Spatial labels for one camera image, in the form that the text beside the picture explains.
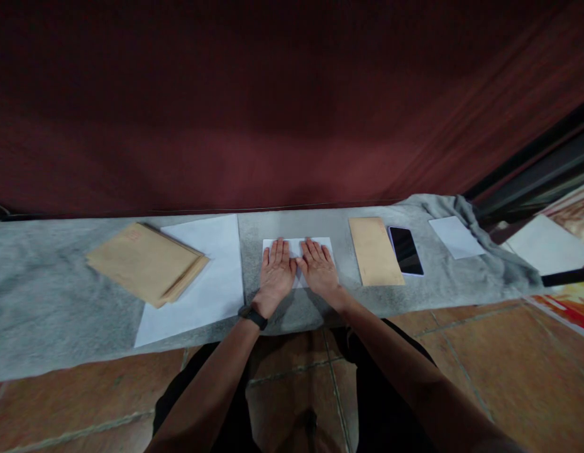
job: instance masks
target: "white sheet of paper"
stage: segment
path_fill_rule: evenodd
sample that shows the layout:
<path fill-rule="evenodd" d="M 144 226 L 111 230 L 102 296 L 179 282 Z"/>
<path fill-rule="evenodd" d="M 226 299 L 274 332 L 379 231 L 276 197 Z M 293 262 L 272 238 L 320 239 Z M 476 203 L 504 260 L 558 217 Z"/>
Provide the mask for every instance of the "white sheet of paper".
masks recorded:
<path fill-rule="evenodd" d="M 486 253 L 469 229 L 457 217 L 428 221 L 455 259 L 470 258 Z"/>
<path fill-rule="evenodd" d="M 176 302 L 160 309 L 145 304 L 135 347 L 235 316 L 244 303 L 237 214 L 165 226 L 161 231 L 210 261 Z"/>
<path fill-rule="evenodd" d="M 285 239 L 286 241 L 288 241 L 290 243 L 290 257 L 291 258 L 296 258 L 296 257 L 301 257 L 302 256 L 302 247 L 300 247 L 300 243 L 304 240 L 305 238 L 295 238 L 295 239 Z M 331 258 L 334 259 L 334 251 L 331 249 L 331 240 L 329 238 L 311 238 L 313 241 L 315 242 L 319 242 L 319 244 L 321 245 L 325 245 L 328 249 L 329 249 L 329 253 L 331 254 Z M 277 239 L 264 239 L 262 241 L 262 251 L 265 251 L 265 248 L 267 247 L 271 247 L 273 245 L 273 241 L 276 241 Z M 294 285 L 292 286 L 292 289 L 295 288 L 308 288 L 309 284 L 306 283 L 306 280 L 304 279 L 304 276 L 302 275 L 302 271 L 300 270 L 300 268 L 298 268 L 296 270 L 296 278 L 294 279 Z"/>
<path fill-rule="evenodd" d="M 536 216 L 505 244 L 541 275 L 584 266 L 584 242 L 544 215 Z"/>

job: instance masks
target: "person's left hand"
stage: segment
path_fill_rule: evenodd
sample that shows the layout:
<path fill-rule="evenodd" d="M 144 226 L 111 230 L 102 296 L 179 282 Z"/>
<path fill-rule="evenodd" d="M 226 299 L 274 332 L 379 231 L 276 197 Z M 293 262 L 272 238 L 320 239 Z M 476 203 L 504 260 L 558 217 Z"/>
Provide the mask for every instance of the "person's left hand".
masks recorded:
<path fill-rule="evenodd" d="M 260 290 L 252 305 L 264 318 L 270 318 L 279 303 L 292 290 L 296 261 L 290 260 L 290 244 L 279 238 L 270 249 L 265 248 L 260 271 Z"/>

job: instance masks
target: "gray table cloth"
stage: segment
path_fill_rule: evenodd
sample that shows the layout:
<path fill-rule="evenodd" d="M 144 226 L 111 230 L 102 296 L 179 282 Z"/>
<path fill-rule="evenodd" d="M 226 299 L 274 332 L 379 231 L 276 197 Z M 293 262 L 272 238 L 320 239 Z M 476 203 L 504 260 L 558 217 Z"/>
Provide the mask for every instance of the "gray table cloth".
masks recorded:
<path fill-rule="evenodd" d="M 454 215 L 487 254 L 453 259 L 428 220 Z M 134 221 L 165 227 L 212 216 L 0 223 L 0 381 L 221 340 L 235 318 L 133 348 L 143 302 L 85 263 L 86 253 Z M 348 218 L 371 216 L 381 217 L 386 225 L 411 229 L 424 277 L 407 276 L 405 286 L 361 285 Z M 331 237 L 341 283 L 381 317 L 494 303 L 543 290 L 537 271 L 493 244 L 462 197 L 420 194 L 392 206 L 243 213 L 238 222 L 246 303 L 258 290 L 262 240 L 279 236 Z M 335 312 L 318 296 L 308 289 L 295 289 L 265 334 L 338 322 Z"/>

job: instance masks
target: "red backdrop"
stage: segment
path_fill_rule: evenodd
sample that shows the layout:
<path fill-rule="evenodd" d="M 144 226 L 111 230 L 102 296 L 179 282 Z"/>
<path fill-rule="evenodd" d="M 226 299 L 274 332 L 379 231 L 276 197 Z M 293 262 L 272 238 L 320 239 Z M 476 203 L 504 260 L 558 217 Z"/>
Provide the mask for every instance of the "red backdrop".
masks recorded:
<path fill-rule="evenodd" d="M 5 2 L 0 203 L 113 215 L 461 193 L 584 101 L 584 1 L 555 3 Z"/>

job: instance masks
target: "black wristband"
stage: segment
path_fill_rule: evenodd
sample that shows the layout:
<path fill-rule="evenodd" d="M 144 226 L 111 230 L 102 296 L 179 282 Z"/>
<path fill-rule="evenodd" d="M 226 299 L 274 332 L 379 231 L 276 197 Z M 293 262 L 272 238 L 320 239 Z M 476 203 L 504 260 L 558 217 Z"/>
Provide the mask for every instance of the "black wristband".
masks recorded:
<path fill-rule="evenodd" d="M 268 320 L 266 318 L 263 318 L 256 310 L 254 310 L 254 307 L 252 307 L 252 305 L 244 305 L 243 307 L 241 307 L 238 312 L 238 315 L 241 318 L 249 319 L 256 323 L 256 325 L 260 327 L 260 330 L 264 330 L 267 328 Z"/>

